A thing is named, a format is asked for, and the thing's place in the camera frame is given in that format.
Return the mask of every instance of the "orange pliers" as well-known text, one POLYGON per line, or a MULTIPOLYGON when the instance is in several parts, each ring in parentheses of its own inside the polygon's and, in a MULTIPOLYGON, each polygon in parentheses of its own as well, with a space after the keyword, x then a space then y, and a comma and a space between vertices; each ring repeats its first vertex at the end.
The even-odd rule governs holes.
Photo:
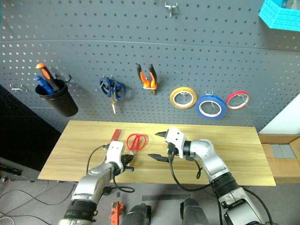
POLYGON ((156 93, 156 88, 158 87, 158 83, 157 83, 157 80, 158 80, 158 79, 157 79, 155 70, 154 70, 154 68, 153 68, 153 65, 152 65, 152 64, 149 65, 149 73, 150 73, 151 78, 152 78, 151 81, 149 81, 149 80, 144 76, 140 64, 136 64, 136 68, 137 68, 137 74, 138 74, 140 80, 142 81, 142 83, 144 84, 143 88, 144 88, 144 89, 148 89, 152 95, 155 95, 155 93, 156 93))

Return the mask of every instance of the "gray floor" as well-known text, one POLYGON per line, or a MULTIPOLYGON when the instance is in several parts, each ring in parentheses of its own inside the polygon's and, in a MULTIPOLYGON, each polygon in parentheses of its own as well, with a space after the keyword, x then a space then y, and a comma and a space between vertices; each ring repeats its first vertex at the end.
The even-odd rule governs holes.
MULTIPOLYGON (((46 181, 11 181, 6 184, 5 188, 1 191, 1 195, 7 191, 14 189, 24 190, 32 195, 36 195, 46 186, 46 181)), ((47 203, 57 203, 68 195, 73 183, 57 183, 54 181, 49 182, 49 186, 44 194, 39 199, 47 203)), ((118 200, 125 206, 125 213, 128 212, 131 207, 138 203, 146 203, 152 206, 152 225, 180 225, 180 203, 182 199, 175 200, 160 200, 160 201, 142 201, 142 196, 150 195, 178 195, 184 198, 185 195, 190 195, 196 198, 203 210, 205 211, 207 218, 211 225, 218 225, 218 207, 216 199, 209 195, 211 194, 210 188, 207 192, 185 192, 178 188, 176 185, 164 185, 164 184, 133 184, 130 185, 136 189, 134 194, 121 193, 120 197, 117 197, 119 191, 113 190, 109 196, 101 198, 98 205, 98 215, 96 216, 97 222, 95 224, 109 225, 110 219, 110 207, 112 202, 118 200)), ((300 225, 300 184, 288 184, 278 185, 276 187, 250 187, 250 190, 257 193, 267 204, 273 221, 279 225, 300 225)), ((11 209, 19 206, 30 197, 24 193, 14 191, 0 199, 0 211, 8 212, 11 209)), ((69 203, 68 198, 65 202, 56 206, 47 206, 35 200, 30 201, 24 206, 10 212, 10 215, 34 215, 46 220, 50 224, 57 224, 63 217, 69 203)), ((266 217, 259 202, 255 201, 262 214, 266 217)), ((44 223, 31 217, 14 217, 16 225, 43 225, 44 223)), ((8 219, 0 220, 0 225, 11 225, 12 222, 8 219)))

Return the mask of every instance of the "blue screwdriver handle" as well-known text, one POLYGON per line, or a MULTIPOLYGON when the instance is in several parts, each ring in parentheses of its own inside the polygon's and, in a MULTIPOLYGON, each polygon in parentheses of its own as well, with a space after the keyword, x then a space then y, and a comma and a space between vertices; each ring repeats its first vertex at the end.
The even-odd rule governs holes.
POLYGON ((49 95, 54 94, 52 87, 41 76, 36 76, 34 79, 49 95))

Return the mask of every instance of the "black pen holder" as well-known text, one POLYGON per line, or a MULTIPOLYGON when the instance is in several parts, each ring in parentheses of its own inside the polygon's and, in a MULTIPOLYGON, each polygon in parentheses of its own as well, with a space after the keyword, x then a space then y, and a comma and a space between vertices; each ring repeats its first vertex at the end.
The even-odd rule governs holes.
POLYGON ((55 80, 60 88, 59 91, 49 95, 40 85, 36 87, 36 93, 46 100, 54 109, 63 116, 74 116, 78 112, 78 107, 68 92, 68 86, 62 80, 55 80))

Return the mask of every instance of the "tape roll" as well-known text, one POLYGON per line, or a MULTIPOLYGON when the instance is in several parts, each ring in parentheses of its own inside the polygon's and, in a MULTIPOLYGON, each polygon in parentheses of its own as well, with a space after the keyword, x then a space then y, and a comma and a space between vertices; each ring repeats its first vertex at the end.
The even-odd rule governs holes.
POLYGON ((244 108, 248 104, 249 100, 250 100, 249 94, 247 92, 243 91, 243 90, 240 90, 240 91, 234 92, 230 96, 228 96, 228 98, 226 99, 226 105, 231 110, 237 110, 237 109, 244 108), (240 105, 230 106, 229 105, 230 100, 233 99, 234 97, 238 96, 238 95, 245 95, 246 96, 245 101, 240 105))
POLYGON ((187 109, 192 107, 193 105, 195 105, 197 101, 197 95, 195 93, 195 91, 189 87, 180 87, 180 88, 176 88, 175 90, 172 91, 172 93, 170 94, 170 102, 171 104, 178 109, 187 109), (176 96, 178 96, 179 94, 189 94, 192 99, 185 104, 180 104, 178 102, 175 101, 176 96))
POLYGON ((222 99, 220 99, 218 96, 214 96, 214 95, 204 95, 201 98, 199 98, 199 100, 197 101, 197 103, 195 105, 195 108, 199 115, 201 115, 202 117, 209 119, 209 120, 218 120, 218 119, 222 118, 223 116, 225 116, 227 113, 227 107, 226 107, 225 102, 222 99), (212 103, 216 104, 219 107, 219 112, 217 112, 215 114, 206 113, 201 108, 201 106, 206 102, 212 102, 212 103))

